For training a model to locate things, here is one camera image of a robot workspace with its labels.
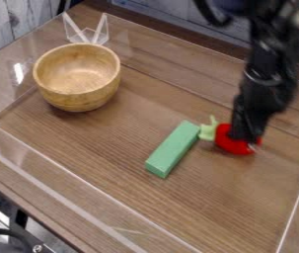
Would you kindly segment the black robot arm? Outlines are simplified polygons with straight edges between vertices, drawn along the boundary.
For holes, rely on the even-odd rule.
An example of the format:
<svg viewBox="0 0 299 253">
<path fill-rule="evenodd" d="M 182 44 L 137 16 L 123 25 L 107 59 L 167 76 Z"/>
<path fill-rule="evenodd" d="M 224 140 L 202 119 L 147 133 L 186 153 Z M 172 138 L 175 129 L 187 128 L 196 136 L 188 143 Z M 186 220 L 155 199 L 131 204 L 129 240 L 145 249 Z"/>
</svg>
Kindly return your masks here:
<svg viewBox="0 0 299 253">
<path fill-rule="evenodd" d="M 224 28 L 250 22 L 250 57 L 240 82 L 228 137 L 255 143 L 271 117 L 298 92 L 299 0 L 192 0 L 207 22 Z"/>
</svg>

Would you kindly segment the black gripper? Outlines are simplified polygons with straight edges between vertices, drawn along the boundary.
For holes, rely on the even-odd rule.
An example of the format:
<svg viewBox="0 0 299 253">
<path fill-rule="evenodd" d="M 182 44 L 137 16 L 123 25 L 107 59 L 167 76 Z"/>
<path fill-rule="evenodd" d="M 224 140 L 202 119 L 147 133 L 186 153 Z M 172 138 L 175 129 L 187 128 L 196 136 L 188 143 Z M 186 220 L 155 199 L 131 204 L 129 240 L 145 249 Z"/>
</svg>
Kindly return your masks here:
<svg viewBox="0 0 299 253">
<path fill-rule="evenodd" d="M 262 137 L 270 118 L 286 110 L 296 91 L 296 80 L 256 82 L 246 78 L 234 100 L 230 138 L 256 140 Z"/>
</svg>

